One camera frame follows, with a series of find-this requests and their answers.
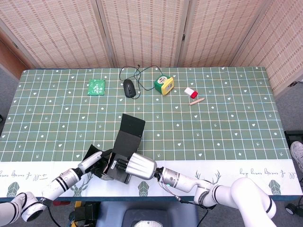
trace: gray carpet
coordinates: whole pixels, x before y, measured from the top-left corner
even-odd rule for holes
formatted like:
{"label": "gray carpet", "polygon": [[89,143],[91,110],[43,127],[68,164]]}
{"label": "gray carpet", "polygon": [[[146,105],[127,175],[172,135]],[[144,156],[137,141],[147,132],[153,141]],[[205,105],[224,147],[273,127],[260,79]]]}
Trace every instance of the gray carpet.
{"label": "gray carpet", "polygon": [[[7,116],[9,111],[9,107],[11,105],[13,96],[15,94],[15,90],[17,88],[18,82],[5,75],[3,71],[0,71],[0,97],[1,97],[1,105],[0,105],[0,114],[3,117]],[[303,83],[295,85],[292,89],[290,89],[286,94],[284,94],[281,98],[279,98],[277,102],[277,106],[279,109],[279,113],[281,116],[283,128],[285,130],[303,130]],[[0,133],[2,132],[2,128],[4,125],[4,121],[0,123]],[[303,177],[303,174],[298,171],[297,165],[295,164],[297,169],[297,173],[299,178]],[[303,218],[297,215],[288,214],[284,206],[288,202],[277,201],[277,213],[273,218],[274,223],[278,227],[283,226],[302,226]],[[67,226],[68,215],[73,210],[72,203],[69,206],[60,206],[60,207],[51,207],[53,217],[57,220],[57,222],[61,226]],[[204,215],[204,210],[199,210],[200,218]],[[56,225],[51,221],[48,212],[44,211],[44,213],[36,220],[30,223],[25,223],[21,218],[10,225],[11,227],[56,227]],[[204,219],[201,226],[204,227],[241,227],[243,226],[243,221],[239,211],[236,209],[227,208],[224,206],[218,205],[215,209],[211,210],[209,214]]]}

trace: white sneaker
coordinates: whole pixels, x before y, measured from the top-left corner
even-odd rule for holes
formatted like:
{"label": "white sneaker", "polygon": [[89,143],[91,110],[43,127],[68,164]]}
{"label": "white sneaker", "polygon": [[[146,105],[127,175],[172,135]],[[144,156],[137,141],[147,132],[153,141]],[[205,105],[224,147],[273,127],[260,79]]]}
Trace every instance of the white sneaker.
{"label": "white sneaker", "polygon": [[303,172],[303,144],[299,141],[293,142],[290,146],[290,153],[297,162],[300,170]]}

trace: black computer mouse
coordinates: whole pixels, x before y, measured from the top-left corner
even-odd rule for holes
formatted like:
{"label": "black computer mouse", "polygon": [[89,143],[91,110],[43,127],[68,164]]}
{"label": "black computer mouse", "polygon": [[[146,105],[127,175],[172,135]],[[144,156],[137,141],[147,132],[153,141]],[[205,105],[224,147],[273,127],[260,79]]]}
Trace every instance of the black computer mouse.
{"label": "black computer mouse", "polygon": [[134,89],[134,84],[130,79],[124,80],[123,88],[124,88],[124,93],[125,93],[126,97],[131,98],[136,95],[136,90]]}

